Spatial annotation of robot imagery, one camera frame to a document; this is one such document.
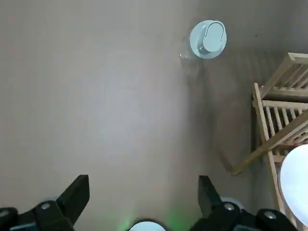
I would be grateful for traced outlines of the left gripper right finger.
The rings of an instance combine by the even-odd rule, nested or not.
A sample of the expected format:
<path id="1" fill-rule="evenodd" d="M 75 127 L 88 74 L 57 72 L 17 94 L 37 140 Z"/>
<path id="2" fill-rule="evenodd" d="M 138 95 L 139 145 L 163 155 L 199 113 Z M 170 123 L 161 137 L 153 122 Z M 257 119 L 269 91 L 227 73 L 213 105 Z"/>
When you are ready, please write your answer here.
<path id="1" fill-rule="evenodd" d="M 202 217 L 192 231 L 296 231 L 281 212 L 260 209 L 254 215 L 231 201 L 222 201 L 208 176 L 198 178 L 198 204 Z"/>

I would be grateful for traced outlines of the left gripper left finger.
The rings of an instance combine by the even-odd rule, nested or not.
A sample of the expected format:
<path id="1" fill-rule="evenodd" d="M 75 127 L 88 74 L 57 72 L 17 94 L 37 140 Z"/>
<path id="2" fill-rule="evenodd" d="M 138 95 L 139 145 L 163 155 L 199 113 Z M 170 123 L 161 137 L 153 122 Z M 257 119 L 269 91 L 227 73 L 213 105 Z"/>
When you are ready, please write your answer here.
<path id="1" fill-rule="evenodd" d="M 20 214 L 14 207 L 0 209 L 2 231 L 73 231 L 90 200 L 88 175 L 79 175 L 56 200 L 43 201 Z"/>

